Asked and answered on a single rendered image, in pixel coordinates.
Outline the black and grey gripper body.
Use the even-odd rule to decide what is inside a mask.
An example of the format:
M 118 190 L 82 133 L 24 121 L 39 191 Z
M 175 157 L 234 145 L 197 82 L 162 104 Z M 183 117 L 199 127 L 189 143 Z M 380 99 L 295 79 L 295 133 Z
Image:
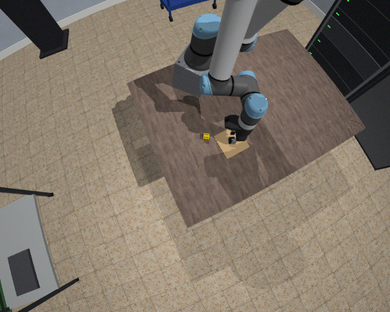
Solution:
M 239 122 L 238 122 L 239 119 Z M 224 118 L 225 128 L 235 131 L 237 141 L 245 141 L 248 135 L 253 131 L 256 125 L 244 125 L 241 120 L 241 115 L 229 115 Z

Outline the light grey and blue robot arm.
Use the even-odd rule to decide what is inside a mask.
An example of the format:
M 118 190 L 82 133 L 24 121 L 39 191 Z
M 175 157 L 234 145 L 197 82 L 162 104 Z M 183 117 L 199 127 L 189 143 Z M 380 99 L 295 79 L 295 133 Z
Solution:
M 222 18 L 215 14 L 198 17 L 184 60 L 193 70 L 209 69 L 208 74 L 200 77 L 200 92 L 210 96 L 240 97 L 242 122 L 256 125 L 264 116 L 268 101 L 260 94 L 252 71 L 242 71 L 234 76 L 231 75 L 233 67 L 239 52 L 253 49 L 257 32 L 287 6 L 298 5 L 302 1 L 226 0 Z

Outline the tan flat mat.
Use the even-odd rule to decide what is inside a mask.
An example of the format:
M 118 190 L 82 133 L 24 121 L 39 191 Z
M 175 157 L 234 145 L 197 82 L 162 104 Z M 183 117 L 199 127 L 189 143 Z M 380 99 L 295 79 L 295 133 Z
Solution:
M 215 140 L 217 141 L 218 145 L 220 146 L 222 152 L 226 156 L 226 159 L 229 159 L 230 157 L 244 151 L 245 149 L 249 148 L 247 141 L 237 141 L 236 144 L 229 144 L 228 138 L 229 137 L 235 137 L 235 135 L 230 135 L 230 130 L 225 130 L 217 135 L 214 136 Z

